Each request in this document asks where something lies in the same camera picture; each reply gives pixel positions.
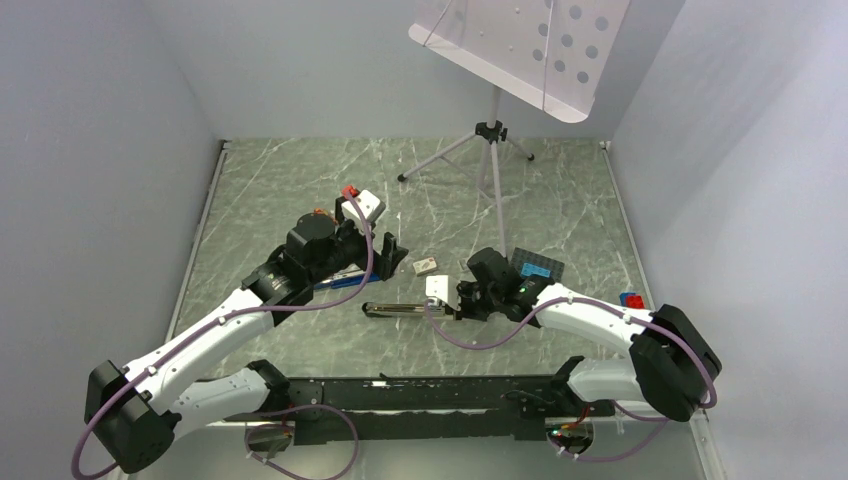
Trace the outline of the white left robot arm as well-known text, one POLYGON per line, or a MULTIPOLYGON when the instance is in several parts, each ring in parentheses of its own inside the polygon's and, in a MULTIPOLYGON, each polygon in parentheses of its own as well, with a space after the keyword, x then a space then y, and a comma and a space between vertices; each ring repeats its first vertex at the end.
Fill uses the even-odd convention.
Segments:
POLYGON ((316 285, 347 267, 391 278, 408 251, 391 233, 376 251, 372 237, 369 227, 351 218, 301 216, 285 243, 206 317, 123 367, 105 361, 90 373, 85 433, 131 474, 211 422, 249 413, 279 417, 291 404, 290 381, 269 361, 252 361, 217 380, 206 381, 203 374, 294 312, 315 309, 316 285))

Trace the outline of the blue black stapler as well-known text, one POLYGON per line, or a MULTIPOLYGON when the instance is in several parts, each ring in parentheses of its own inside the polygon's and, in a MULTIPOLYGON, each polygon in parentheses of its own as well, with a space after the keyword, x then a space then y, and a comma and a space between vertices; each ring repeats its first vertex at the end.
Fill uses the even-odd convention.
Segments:
POLYGON ((349 269, 347 271, 338 272, 332 276, 315 284, 316 290, 324 289, 340 289, 351 286, 356 286, 361 283, 365 277, 365 271, 362 269, 349 269))

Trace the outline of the white staple box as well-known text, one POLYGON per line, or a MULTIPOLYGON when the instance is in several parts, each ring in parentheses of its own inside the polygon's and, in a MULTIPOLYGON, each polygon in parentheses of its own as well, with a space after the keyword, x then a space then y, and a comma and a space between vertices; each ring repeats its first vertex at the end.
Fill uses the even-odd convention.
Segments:
POLYGON ((438 264, 434 257, 417 260, 412 266, 416 276, 427 275, 438 270, 438 264))

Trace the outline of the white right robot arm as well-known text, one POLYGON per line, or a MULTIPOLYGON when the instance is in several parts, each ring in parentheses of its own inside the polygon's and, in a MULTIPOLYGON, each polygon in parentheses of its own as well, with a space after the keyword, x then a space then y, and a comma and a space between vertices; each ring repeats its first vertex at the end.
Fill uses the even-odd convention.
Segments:
POLYGON ((516 267, 485 248, 467 262, 473 278, 438 287, 439 299, 456 317, 485 321, 500 313, 521 327, 563 331, 597 343, 616 358, 569 358, 551 378, 557 411, 574 415, 598 402, 642 402, 663 418, 688 421, 717 402, 715 380, 722 365, 678 307, 657 310, 615 305, 578 293, 557 281, 548 267, 516 267))

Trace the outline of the black silver stapler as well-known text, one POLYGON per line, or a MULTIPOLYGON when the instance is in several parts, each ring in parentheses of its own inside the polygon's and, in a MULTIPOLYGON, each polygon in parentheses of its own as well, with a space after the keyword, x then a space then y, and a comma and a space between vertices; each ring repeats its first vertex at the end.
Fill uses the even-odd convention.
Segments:
POLYGON ((425 318, 426 312, 434 318, 461 320, 461 314, 450 306, 436 302, 428 304, 387 304, 365 302, 361 307, 362 312, 369 318, 425 318))

